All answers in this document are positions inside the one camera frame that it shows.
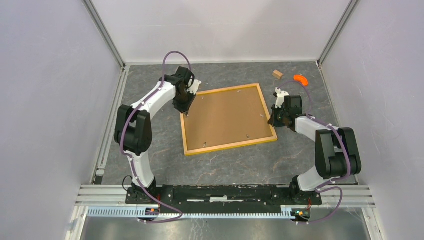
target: robotic arm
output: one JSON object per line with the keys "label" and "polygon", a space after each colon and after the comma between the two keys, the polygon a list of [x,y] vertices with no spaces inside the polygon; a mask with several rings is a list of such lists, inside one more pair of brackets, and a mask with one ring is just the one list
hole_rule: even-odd
{"label": "robotic arm", "polygon": [[[290,187],[295,190],[294,194],[313,192],[332,178],[344,177],[347,174],[346,159],[339,141],[328,125],[319,124],[314,121],[313,116],[303,114],[303,102],[300,96],[289,95],[279,88],[275,89],[274,96],[277,99],[271,107],[272,114],[268,123],[274,127],[288,127],[315,142],[315,166],[293,178]],[[350,174],[359,174],[362,165],[354,131],[349,127],[333,128],[341,136],[347,151]]]}
{"label": "robotic arm", "polygon": [[[162,78],[157,83],[156,87],[150,91],[149,96],[155,89],[161,85]],[[125,133],[123,149],[125,153],[130,154],[127,157],[133,170],[137,173],[139,180],[145,188],[152,185],[155,177],[152,173],[149,163],[148,149],[152,144],[152,121],[151,119],[156,113],[169,101],[173,100],[173,106],[179,112],[188,114],[189,108],[192,105],[199,85],[202,82],[195,79],[195,75],[185,67],[179,67],[174,75],[165,75],[165,82],[159,92],[153,95],[144,106],[142,106],[131,119],[131,123],[135,122],[134,126],[129,126]],[[121,137],[124,125],[128,120],[130,113],[147,97],[143,97],[131,106],[122,105],[118,109],[116,118],[116,127],[114,140],[121,144]],[[133,184],[140,186],[136,180],[135,173],[132,173]]]}

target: wall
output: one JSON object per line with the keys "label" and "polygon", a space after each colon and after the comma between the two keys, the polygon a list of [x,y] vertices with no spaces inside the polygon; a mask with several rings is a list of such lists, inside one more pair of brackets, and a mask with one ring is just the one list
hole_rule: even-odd
{"label": "wall", "polygon": [[387,239],[422,239],[424,2],[361,1],[323,64]]}
{"label": "wall", "polygon": [[81,0],[2,1],[0,33],[0,239],[63,239],[120,68]]}
{"label": "wall", "polygon": [[126,62],[204,63],[316,60],[349,0],[93,2]]}

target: wooden trim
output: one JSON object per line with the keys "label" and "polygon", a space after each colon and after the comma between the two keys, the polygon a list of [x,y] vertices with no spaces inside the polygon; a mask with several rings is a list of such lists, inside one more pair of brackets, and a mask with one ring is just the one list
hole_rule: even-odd
{"label": "wooden trim", "polygon": [[[252,84],[241,85],[241,86],[231,86],[231,87],[225,87],[225,88],[220,88],[220,89],[201,91],[201,92],[198,92],[197,95],[206,95],[206,94],[220,93],[220,92],[226,92],[226,91],[237,90],[237,89],[253,88],[253,87],[256,87],[256,89],[259,93],[259,97],[260,97],[260,100],[262,102],[263,109],[265,110],[266,118],[270,119],[271,115],[270,115],[270,112],[267,108],[267,104],[265,102],[265,98],[264,98],[264,95],[262,94],[261,86],[259,85],[259,83],[252,83]],[[244,146],[255,145],[255,144],[269,143],[269,142],[274,142],[274,141],[278,140],[276,130],[274,129],[273,126],[269,125],[269,128],[270,128],[271,133],[272,133],[272,136],[270,136],[270,137],[264,137],[264,138],[248,140],[248,141],[239,141],[239,142],[234,142],[234,143],[230,143],[230,144],[205,147],[205,148],[200,148],[200,149],[195,149],[195,150],[188,150],[187,136],[186,136],[186,125],[184,123],[184,115],[182,113],[180,114],[180,119],[181,119],[181,130],[182,130],[182,144],[183,144],[183,147],[184,147],[184,155],[185,156],[210,153],[210,152],[226,150],[226,149],[233,149],[233,148],[244,147]]]}

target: brown panel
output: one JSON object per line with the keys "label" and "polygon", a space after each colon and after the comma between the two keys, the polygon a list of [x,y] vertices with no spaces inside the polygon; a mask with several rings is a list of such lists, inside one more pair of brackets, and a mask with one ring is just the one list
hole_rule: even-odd
{"label": "brown panel", "polygon": [[186,155],[277,140],[259,84],[197,93],[181,116]]}

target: marble floor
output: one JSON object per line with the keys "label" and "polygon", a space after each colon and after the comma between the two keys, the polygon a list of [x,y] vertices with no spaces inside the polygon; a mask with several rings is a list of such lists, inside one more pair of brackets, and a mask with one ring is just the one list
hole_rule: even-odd
{"label": "marble floor", "polygon": [[[179,65],[168,65],[174,74]],[[273,77],[274,70],[284,74]],[[315,62],[256,62],[193,64],[199,91],[259,83],[268,109],[275,103],[273,93],[281,83],[300,74],[309,81],[313,106],[311,114],[337,125],[333,106]],[[146,95],[161,77],[161,65],[134,65],[129,74],[122,104],[130,105]],[[301,86],[288,84],[284,90],[300,95],[303,109],[310,105]],[[152,120],[153,142],[149,149],[150,166],[157,184],[288,184],[295,175],[309,170],[315,161],[315,143],[290,129],[276,128],[278,141],[222,151],[184,156],[180,114],[172,102]],[[130,165],[114,141],[110,146],[103,185],[120,185],[130,175]],[[351,177],[346,183],[355,183]]]}

